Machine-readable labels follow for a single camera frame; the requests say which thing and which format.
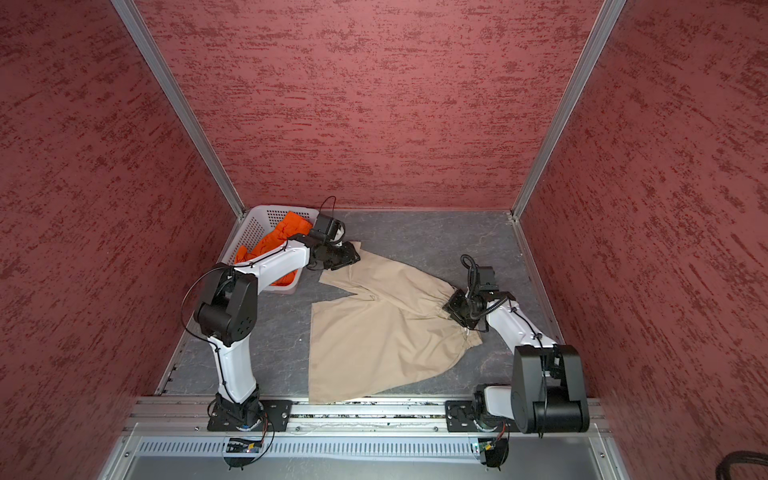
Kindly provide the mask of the beige drawstring shorts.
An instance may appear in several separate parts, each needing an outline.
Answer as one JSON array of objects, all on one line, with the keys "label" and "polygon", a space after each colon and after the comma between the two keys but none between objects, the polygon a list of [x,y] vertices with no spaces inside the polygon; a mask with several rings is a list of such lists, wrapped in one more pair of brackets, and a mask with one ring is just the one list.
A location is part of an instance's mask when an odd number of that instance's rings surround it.
[{"label": "beige drawstring shorts", "polygon": [[479,333],[443,307],[448,282],[367,251],[358,262],[324,271],[321,284],[345,297],[311,309],[308,398],[329,404],[427,380],[479,346]]}]

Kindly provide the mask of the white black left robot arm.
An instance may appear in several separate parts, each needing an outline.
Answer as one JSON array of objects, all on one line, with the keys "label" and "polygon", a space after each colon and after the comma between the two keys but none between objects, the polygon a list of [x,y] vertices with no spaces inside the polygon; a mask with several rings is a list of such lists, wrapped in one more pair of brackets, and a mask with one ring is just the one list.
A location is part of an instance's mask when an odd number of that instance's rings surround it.
[{"label": "white black left robot arm", "polygon": [[192,318],[200,333],[194,337],[210,346],[219,380],[210,430],[251,431],[267,423],[250,356],[259,295],[266,287],[307,266],[338,270],[359,260],[349,241],[297,234],[254,260],[219,263],[199,278],[203,286]]}]

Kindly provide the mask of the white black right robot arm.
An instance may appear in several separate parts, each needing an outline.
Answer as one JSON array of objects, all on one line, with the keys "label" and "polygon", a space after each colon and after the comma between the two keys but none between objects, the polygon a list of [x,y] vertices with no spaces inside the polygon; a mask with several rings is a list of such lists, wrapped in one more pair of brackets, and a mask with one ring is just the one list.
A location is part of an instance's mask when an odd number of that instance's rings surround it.
[{"label": "white black right robot arm", "polygon": [[471,402],[446,407],[451,431],[504,435],[584,433],[590,428],[581,357],[559,344],[522,312],[507,292],[470,294],[458,289],[443,309],[460,326],[494,330],[513,353],[508,384],[480,385]]}]

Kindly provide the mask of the orange shorts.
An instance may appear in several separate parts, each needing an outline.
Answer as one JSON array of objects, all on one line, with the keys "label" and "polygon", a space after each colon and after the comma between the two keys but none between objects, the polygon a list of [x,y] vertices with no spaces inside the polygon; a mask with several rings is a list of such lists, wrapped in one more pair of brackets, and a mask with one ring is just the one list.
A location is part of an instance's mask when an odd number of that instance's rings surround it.
[{"label": "orange shorts", "polygon": [[297,213],[286,213],[277,225],[253,247],[241,244],[235,254],[234,264],[255,260],[278,247],[297,234],[309,234],[312,223]]}]

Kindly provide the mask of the white plastic laundry basket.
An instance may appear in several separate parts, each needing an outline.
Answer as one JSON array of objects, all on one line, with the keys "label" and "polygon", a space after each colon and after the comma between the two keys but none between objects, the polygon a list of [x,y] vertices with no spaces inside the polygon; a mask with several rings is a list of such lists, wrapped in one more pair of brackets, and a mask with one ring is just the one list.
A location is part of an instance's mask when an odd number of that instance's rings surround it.
[{"label": "white plastic laundry basket", "polygon": [[310,221],[312,226],[318,215],[315,209],[283,205],[261,205],[249,211],[221,256],[225,268],[220,272],[219,293],[231,292],[236,280],[247,274],[257,278],[260,292],[290,295],[296,291],[301,272],[310,263],[311,247],[307,245],[309,234],[294,235],[283,246],[255,260],[233,263],[241,244],[253,247],[289,212],[299,214]]}]

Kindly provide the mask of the left small circuit board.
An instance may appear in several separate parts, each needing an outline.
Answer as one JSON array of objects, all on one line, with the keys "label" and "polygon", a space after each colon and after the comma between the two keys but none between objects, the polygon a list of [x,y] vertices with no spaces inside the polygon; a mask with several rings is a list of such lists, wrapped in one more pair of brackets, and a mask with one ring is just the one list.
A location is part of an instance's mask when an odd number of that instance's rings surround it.
[{"label": "left small circuit board", "polygon": [[261,452],[263,445],[263,440],[230,438],[227,442],[225,453],[227,455],[257,455]]}]

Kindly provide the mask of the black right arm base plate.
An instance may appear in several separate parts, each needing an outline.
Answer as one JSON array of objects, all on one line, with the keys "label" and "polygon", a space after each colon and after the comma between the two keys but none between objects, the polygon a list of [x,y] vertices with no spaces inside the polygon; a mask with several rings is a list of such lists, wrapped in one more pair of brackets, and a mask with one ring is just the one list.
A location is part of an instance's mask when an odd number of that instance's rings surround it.
[{"label": "black right arm base plate", "polygon": [[448,400],[444,404],[446,426],[449,433],[501,433],[515,430],[510,419],[482,413],[473,401]]}]

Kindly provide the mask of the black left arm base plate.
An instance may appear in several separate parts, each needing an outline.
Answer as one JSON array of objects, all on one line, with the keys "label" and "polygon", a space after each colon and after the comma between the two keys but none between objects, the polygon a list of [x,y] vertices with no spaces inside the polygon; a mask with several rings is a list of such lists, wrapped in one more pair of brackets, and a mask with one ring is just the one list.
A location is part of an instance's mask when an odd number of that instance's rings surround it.
[{"label": "black left arm base plate", "polygon": [[284,432],[291,416],[290,400],[253,400],[235,404],[216,397],[208,409],[209,432]]}]

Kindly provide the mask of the aluminium left corner post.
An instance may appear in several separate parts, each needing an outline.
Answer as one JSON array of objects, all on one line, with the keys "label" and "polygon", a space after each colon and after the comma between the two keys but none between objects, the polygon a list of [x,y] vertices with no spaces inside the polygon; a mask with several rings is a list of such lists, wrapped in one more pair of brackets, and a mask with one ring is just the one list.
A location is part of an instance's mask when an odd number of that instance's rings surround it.
[{"label": "aluminium left corner post", "polygon": [[207,138],[159,46],[152,37],[136,3],[128,0],[112,0],[111,4],[204,161],[220,192],[236,218],[242,220],[247,213],[247,208],[226,173],[219,156]]}]

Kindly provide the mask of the aluminium corner post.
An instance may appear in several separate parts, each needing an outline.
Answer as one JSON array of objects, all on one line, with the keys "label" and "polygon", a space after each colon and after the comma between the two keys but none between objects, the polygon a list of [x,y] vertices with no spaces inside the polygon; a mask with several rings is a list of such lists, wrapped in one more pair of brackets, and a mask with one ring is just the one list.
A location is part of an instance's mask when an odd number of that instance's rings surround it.
[{"label": "aluminium corner post", "polygon": [[242,220],[247,213],[247,208],[226,173],[219,156],[207,138],[159,46],[152,37],[136,3],[128,0],[112,0],[111,4],[204,161],[220,192],[236,218]]},{"label": "aluminium corner post", "polygon": [[603,49],[626,5],[625,0],[605,0],[587,37],[531,170],[511,209],[511,220],[519,222],[532,198],[568,121],[575,110]]}]

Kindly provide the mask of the aluminium front rail frame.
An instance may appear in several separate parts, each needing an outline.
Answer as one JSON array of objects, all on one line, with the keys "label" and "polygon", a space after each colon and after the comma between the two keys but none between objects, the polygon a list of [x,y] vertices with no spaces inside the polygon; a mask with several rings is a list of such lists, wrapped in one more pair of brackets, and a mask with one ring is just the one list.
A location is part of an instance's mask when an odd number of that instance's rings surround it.
[{"label": "aluminium front rail frame", "polygon": [[[429,437],[471,436],[488,433],[449,433],[444,404],[469,400],[469,396],[423,395],[363,397],[347,402],[312,404],[302,397],[270,397],[261,400],[290,400],[291,416],[283,436],[382,436]],[[212,436],[207,430],[208,396],[162,395],[135,400],[123,433],[146,435]]]}]

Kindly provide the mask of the aluminium right corner post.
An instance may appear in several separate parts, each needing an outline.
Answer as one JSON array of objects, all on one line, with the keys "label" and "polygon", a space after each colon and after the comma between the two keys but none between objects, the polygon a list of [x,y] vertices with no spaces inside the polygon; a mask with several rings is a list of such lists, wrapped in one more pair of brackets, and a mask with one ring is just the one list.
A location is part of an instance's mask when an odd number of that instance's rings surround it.
[{"label": "aluminium right corner post", "polygon": [[587,37],[531,170],[511,209],[511,220],[519,222],[532,198],[568,121],[575,110],[603,49],[626,5],[625,0],[605,0]]}]

